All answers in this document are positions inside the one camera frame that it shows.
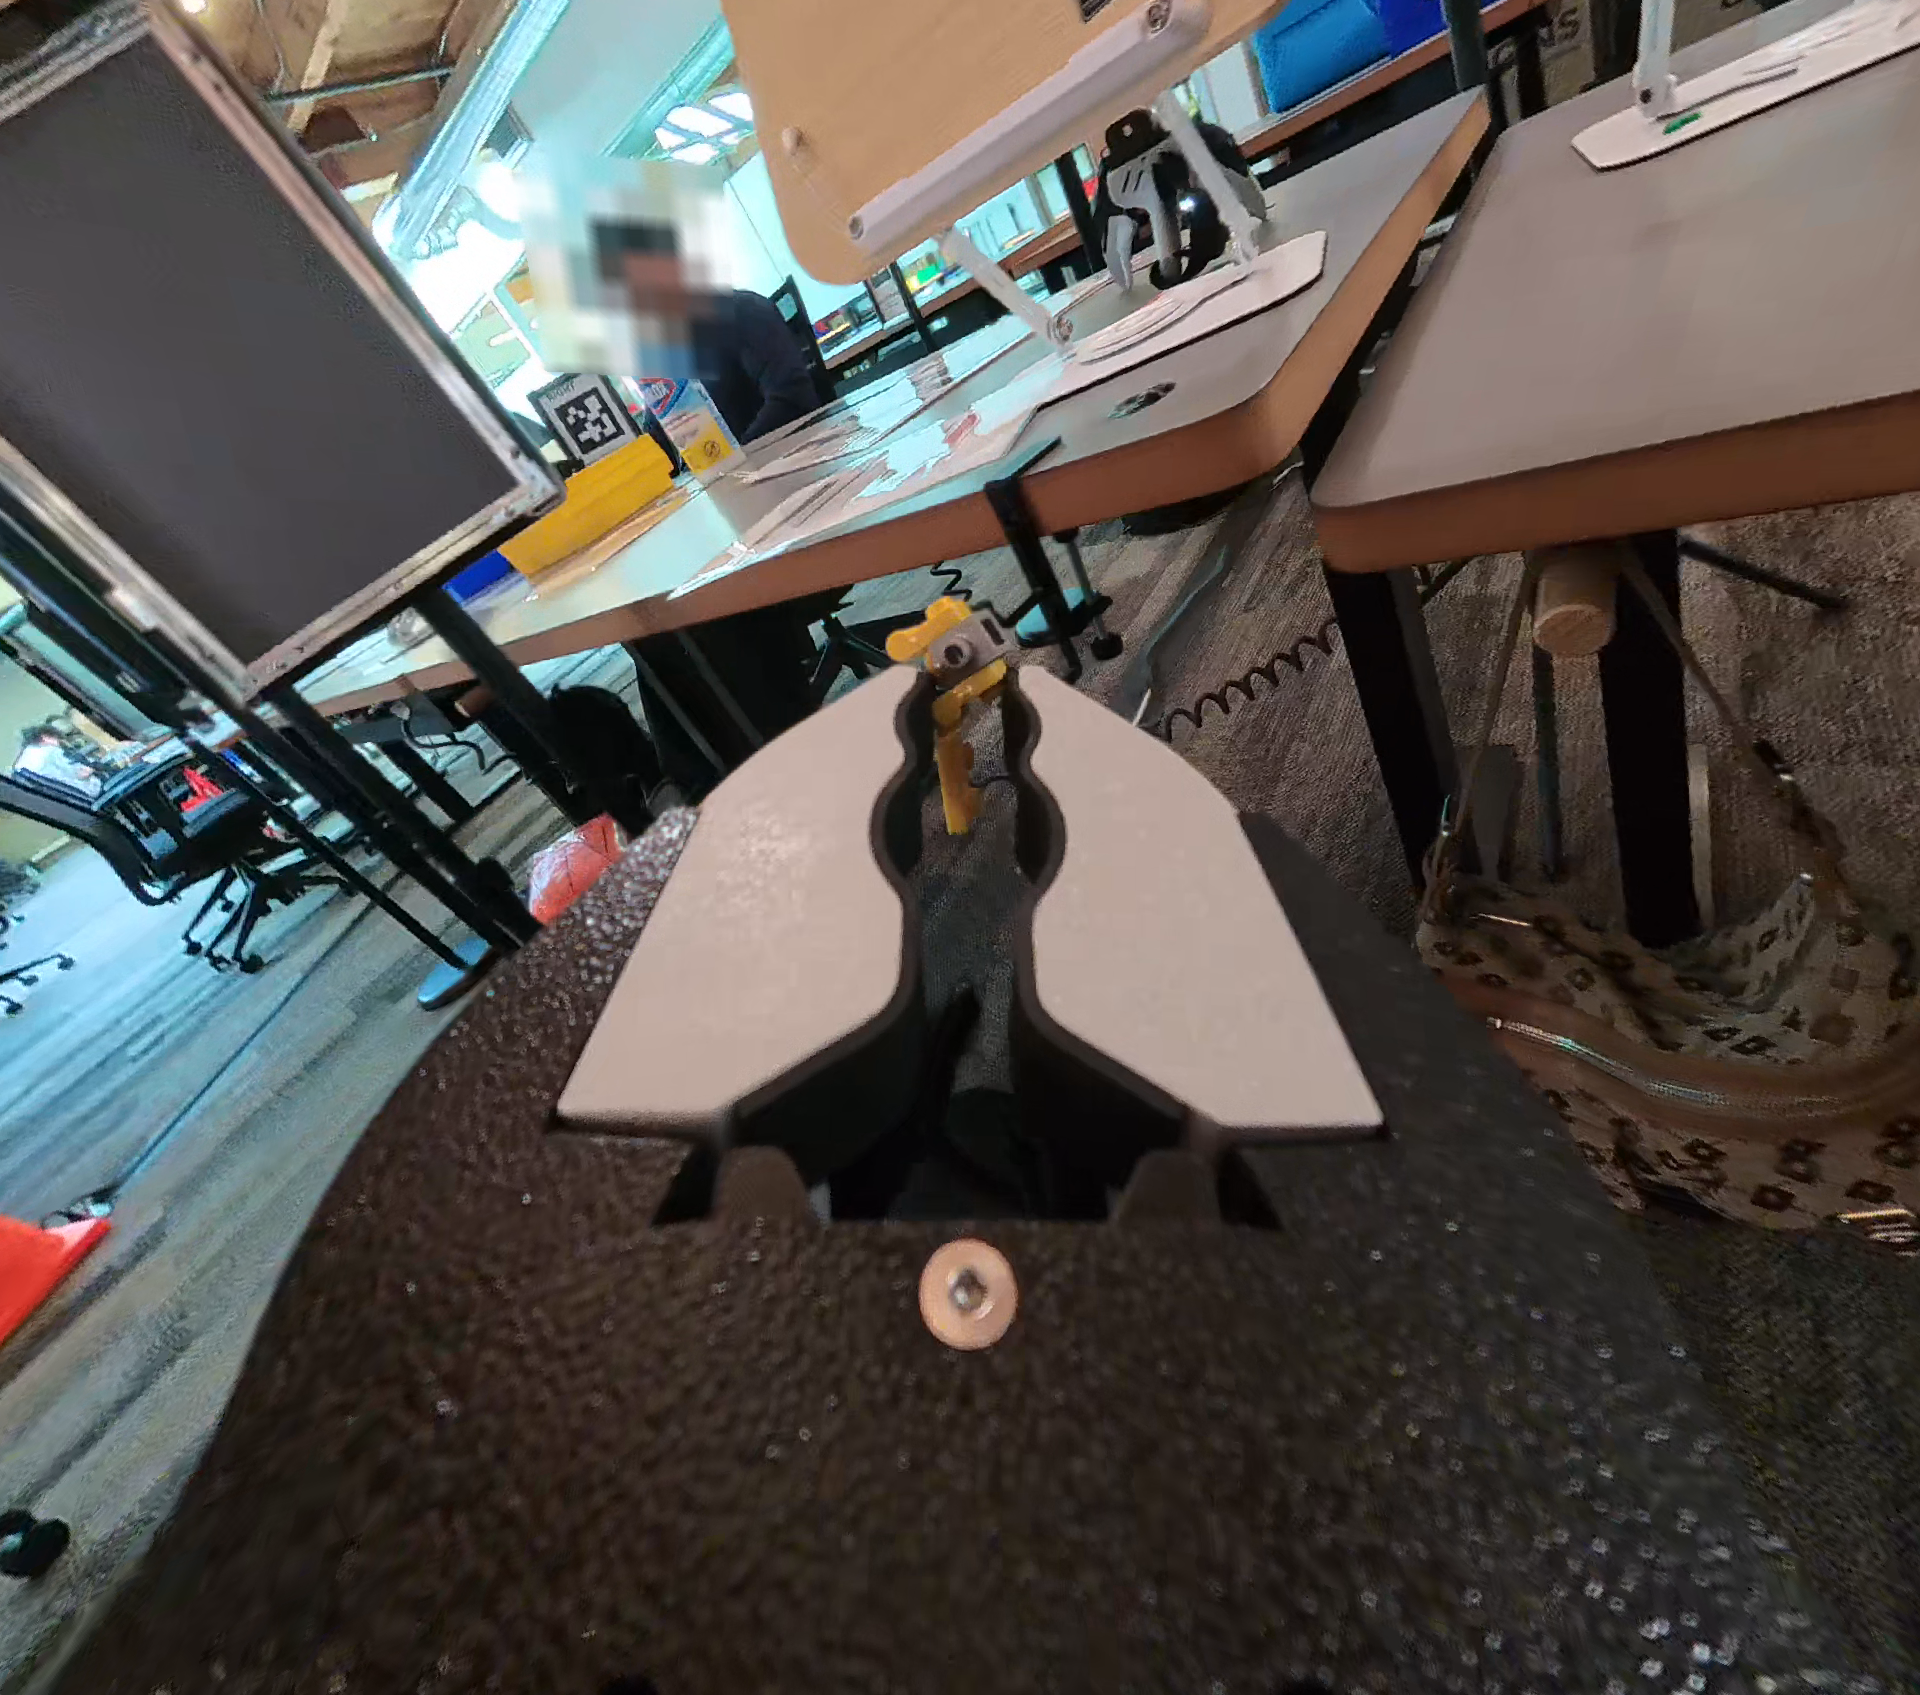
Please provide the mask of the black flat panel on stand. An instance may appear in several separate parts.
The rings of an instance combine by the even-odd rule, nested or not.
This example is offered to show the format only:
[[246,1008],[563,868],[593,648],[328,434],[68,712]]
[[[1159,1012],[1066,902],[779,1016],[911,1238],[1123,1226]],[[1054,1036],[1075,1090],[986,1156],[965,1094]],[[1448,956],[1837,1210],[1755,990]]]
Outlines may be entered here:
[[538,936],[301,678],[417,610],[569,762],[449,578],[558,476],[181,0],[13,0],[2,45],[5,574],[81,664],[363,824],[455,920],[391,906],[446,1006]]

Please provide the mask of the grey table with wood edge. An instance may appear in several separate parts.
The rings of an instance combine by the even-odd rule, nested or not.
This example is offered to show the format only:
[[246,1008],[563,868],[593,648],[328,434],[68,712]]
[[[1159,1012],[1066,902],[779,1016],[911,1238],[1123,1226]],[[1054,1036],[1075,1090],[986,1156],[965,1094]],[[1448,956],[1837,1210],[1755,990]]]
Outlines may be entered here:
[[1021,466],[1044,534],[1213,496],[1279,468],[1357,358],[1489,127],[1484,97],[1459,95],[1284,183],[1279,231],[1328,239],[1312,289],[1165,364],[1039,410],[1002,460],[752,564],[734,560],[734,544],[780,498],[727,478],[648,528],[623,526],[564,570],[501,592],[479,622],[529,668],[988,552],[1002,534],[986,484]]

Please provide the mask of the black and grey idle device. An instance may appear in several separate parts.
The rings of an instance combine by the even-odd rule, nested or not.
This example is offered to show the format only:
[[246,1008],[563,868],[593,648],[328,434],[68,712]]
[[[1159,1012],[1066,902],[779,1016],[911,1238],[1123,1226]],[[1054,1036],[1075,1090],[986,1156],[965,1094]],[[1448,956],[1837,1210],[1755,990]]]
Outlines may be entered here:
[[1130,295],[1138,263],[1159,291],[1199,279],[1232,243],[1218,199],[1194,173],[1187,145],[1205,151],[1225,193],[1253,223],[1267,221],[1269,205],[1236,147],[1217,125],[1197,121],[1180,99],[1169,103],[1180,129],[1159,111],[1135,111],[1110,125],[1096,165],[1095,231],[1108,281]]

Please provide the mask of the black office chair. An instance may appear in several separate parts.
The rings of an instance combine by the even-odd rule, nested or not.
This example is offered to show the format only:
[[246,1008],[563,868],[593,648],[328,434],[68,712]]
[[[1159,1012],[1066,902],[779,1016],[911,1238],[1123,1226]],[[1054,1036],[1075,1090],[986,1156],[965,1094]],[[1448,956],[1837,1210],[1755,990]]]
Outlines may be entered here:
[[351,864],[260,794],[231,782],[194,800],[186,778],[185,762],[165,762],[122,770],[85,794],[13,770],[5,774],[2,806],[89,848],[147,908],[203,890],[182,950],[224,974],[259,974],[267,960],[254,936],[268,916],[315,892],[360,882]]

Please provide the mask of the printed tag marker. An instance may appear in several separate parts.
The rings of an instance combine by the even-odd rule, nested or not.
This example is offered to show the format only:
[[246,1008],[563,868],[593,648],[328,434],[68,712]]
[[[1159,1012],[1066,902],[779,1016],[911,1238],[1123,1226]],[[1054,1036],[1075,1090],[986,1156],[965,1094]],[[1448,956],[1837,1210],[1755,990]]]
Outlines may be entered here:
[[644,434],[618,384],[608,376],[566,372],[535,388],[529,406],[563,450],[563,474],[612,458]]

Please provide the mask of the yellow brick assembly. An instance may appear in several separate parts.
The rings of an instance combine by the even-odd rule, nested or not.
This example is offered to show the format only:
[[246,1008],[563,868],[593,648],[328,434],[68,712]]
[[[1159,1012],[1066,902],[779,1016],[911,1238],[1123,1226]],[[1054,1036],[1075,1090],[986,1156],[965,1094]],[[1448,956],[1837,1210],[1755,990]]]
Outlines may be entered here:
[[946,832],[965,838],[982,808],[975,784],[971,718],[997,702],[1012,678],[1012,642],[1000,618],[977,612],[958,596],[927,606],[920,620],[892,630],[884,654],[896,666],[918,666],[933,680],[933,760]]

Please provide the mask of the patterned beige handbag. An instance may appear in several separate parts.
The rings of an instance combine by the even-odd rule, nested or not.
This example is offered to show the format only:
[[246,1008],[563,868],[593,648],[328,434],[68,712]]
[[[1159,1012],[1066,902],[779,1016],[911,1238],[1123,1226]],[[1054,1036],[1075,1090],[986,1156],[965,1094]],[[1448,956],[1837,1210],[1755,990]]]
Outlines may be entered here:
[[1609,1198],[1916,1260],[1916,934],[1867,904],[1789,760],[1721,694],[1634,552],[1607,552],[1741,748],[1794,874],[1747,922],[1650,948],[1463,864],[1548,556],[1525,558],[1477,746],[1425,860],[1414,942],[1544,1094]]

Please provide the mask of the white paper sheets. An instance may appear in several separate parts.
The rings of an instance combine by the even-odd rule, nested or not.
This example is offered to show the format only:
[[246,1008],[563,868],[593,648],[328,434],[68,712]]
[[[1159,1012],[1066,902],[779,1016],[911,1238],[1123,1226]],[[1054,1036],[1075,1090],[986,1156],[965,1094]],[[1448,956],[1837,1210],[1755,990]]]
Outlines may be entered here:
[[997,464],[1066,374],[1069,364],[1051,358],[1006,386],[975,396],[965,408],[927,408],[890,428],[857,426],[831,454],[819,444],[746,472],[738,482],[764,490],[771,508],[667,596],[677,602],[724,576],[823,540],[853,520]]

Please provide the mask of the yellow sign card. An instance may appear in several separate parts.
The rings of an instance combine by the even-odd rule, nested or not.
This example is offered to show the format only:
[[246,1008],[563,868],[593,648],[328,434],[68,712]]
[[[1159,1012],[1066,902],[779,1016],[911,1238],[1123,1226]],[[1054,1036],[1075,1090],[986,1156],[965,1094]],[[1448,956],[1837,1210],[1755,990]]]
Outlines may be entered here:
[[684,396],[660,414],[658,426],[674,446],[684,474],[703,488],[734,474],[742,464],[744,450],[738,438],[706,400]]

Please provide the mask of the wooden peg hook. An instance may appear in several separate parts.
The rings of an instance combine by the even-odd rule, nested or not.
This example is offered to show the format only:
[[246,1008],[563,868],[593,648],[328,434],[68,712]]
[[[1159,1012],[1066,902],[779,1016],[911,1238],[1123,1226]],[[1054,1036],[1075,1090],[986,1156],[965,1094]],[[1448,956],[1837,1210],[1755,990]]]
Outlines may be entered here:
[[1602,654],[1620,624],[1620,550],[1584,544],[1538,556],[1530,618],[1538,652],[1554,660]]

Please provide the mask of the yellow flat box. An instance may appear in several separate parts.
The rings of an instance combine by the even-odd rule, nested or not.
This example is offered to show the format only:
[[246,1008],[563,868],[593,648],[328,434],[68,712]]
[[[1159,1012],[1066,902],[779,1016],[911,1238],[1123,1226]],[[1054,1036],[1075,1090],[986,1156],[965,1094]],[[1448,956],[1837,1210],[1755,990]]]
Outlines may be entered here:
[[499,554],[523,578],[538,578],[586,554],[674,494],[674,466],[646,434],[578,468],[563,504],[509,538]]

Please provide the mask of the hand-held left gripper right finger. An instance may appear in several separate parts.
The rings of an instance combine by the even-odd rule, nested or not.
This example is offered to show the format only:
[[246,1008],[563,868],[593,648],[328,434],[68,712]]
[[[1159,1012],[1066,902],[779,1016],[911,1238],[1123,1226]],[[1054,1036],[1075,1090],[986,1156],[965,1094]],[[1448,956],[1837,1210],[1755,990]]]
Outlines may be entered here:
[[1011,1076],[1046,1206],[1105,1220],[1152,1158],[1217,1194],[1253,1150],[1385,1110],[1234,804],[1043,670],[1009,694],[1021,900]]

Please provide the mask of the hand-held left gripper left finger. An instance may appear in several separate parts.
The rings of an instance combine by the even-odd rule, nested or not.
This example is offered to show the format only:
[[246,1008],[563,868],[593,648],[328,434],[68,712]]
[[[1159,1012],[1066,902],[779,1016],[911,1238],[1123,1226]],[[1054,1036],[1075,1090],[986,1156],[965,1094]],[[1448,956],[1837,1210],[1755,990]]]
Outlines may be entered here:
[[927,676],[888,670],[712,792],[555,1104],[555,1132],[792,1164],[892,1214],[925,1102]]

